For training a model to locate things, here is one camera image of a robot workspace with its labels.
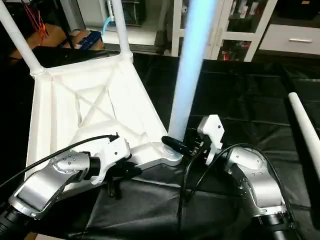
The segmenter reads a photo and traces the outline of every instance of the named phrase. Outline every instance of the drawer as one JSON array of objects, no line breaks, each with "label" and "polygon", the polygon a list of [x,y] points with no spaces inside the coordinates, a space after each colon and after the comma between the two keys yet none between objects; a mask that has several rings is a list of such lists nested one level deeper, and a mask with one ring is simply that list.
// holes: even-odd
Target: drawer
[{"label": "drawer", "polygon": [[320,55],[320,28],[270,24],[259,49]]}]

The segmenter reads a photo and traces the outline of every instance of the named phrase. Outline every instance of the drawer handle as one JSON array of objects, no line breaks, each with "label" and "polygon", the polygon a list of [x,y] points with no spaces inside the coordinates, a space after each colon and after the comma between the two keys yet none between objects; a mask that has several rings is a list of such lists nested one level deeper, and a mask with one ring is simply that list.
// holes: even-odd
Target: drawer handle
[{"label": "drawer handle", "polygon": [[289,41],[298,42],[298,43],[307,43],[307,44],[312,43],[312,39],[300,39],[300,38],[293,38],[293,37],[290,37]]}]

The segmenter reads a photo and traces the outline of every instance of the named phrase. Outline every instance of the glass door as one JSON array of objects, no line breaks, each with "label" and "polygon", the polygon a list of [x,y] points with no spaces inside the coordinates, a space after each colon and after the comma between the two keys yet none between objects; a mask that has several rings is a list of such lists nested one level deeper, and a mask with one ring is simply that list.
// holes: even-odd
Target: glass door
[{"label": "glass door", "polygon": [[224,0],[211,59],[250,62],[277,0]]}]

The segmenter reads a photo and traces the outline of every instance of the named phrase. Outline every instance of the white pole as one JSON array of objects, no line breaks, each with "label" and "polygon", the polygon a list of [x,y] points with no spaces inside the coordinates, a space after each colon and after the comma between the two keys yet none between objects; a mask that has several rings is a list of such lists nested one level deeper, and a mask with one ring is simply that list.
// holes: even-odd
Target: white pole
[{"label": "white pole", "polygon": [[121,0],[112,0],[116,31],[118,33],[121,55],[125,58],[132,58],[132,52],[129,48],[128,33],[125,23],[124,11]]},{"label": "white pole", "polygon": [[108,17],[107,10],[106,10],[106,0],[99,0],[99,6],[101,10],[102,20],[103,22],[105,22]]},{"label": "white pole", "polygon": [[289,93],[289,100],[320,180],[320,139],[297,93]]},{"label": "white pole", "polygon": [[30,74],[36,75],[42,73],[44,67],[40,65],[2,0],[0,0],[0,21],[12,39],[15,47],[23,57],[25,63],[30,68]]},{"label": "white pole", "polygon": [[[175,85],[168,135],[183,141],[215,14],[216,0],[192,0]],[[166,158],[181,155],[165,146]]]}]

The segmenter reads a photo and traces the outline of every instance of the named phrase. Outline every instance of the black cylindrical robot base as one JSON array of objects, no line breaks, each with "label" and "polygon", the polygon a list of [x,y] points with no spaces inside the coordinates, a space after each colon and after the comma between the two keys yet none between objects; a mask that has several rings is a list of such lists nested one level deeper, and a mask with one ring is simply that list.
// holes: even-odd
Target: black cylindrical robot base
[{"label": "black cylindrical robot base", "polygon": [[277,213],[252,218],[244,231],[243,239],[253,240],[299,240],[297,232],[291,227],[287,213]]},{"label": "black cylindrical robot base", "polygon": [[0,239],[23,240],[30,232],[33,219],[16,210],[13,206],[8,207],[0,215]]}]

